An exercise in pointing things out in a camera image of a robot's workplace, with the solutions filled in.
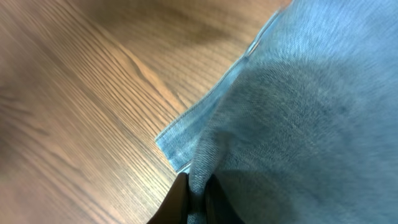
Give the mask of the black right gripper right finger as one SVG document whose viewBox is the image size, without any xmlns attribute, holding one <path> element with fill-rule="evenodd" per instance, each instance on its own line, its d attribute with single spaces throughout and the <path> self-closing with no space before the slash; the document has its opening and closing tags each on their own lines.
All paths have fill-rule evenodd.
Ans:
<svg viewBox="0 0 398 224">
<path fill-rule="evenodd" d="M 244 224 L 215 175 L 212 175 L 206 183 L 205 210 L 207 224 Z"/>
</svg>

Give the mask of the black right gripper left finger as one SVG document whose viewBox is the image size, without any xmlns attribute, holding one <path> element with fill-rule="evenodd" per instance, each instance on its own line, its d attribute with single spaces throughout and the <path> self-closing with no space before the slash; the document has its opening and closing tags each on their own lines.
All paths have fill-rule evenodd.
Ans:
<svg viewBox="0 0 398 224">
<path fill-rule="evenodd" d="M 147 224 L 187 224 L 188 174 L 179 173 L 159 209 Z"/>
</svg>

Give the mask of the light blue denim jeans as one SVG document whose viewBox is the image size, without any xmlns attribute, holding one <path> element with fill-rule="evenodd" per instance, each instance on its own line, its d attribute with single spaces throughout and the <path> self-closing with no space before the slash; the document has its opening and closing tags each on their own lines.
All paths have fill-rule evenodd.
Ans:
<svg viewBox="0 0 398 224">
<path fill-rule="evenodd" d="M 397 222 L 397 1 L 292 1 L 157 145 L 245 223 Z"/>
</svg>

